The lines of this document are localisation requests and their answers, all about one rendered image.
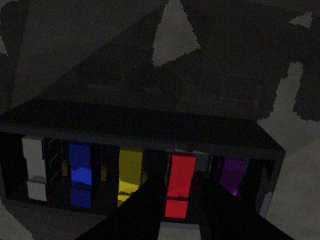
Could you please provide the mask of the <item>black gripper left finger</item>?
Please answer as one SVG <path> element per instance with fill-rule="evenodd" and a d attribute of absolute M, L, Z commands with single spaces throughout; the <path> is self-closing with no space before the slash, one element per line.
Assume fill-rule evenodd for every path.
<path fill-rule="evenodd" d="M 157 240 L 165 195 L 164 173 L 153 173 L 124 204 L 75 240 Z"/>

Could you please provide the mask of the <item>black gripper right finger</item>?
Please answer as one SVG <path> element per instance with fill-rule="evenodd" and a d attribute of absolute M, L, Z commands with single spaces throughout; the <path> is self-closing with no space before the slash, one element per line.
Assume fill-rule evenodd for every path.
<path fill-rule="evenodd" d="M 199 227 L 201 240 L 295 240 L 213 177 L 200 181 Z"/>

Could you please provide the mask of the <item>yellow fuse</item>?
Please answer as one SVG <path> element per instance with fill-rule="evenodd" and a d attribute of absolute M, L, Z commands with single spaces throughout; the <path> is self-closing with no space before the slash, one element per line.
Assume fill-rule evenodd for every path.
<path fill-rule="evenodd" d="M 143 176 L 143 159 L 145 148 L 123 147 L 119 153 L 119 200 L 117 208 L 128 200 L 128 197 L 141 187 Z"/>

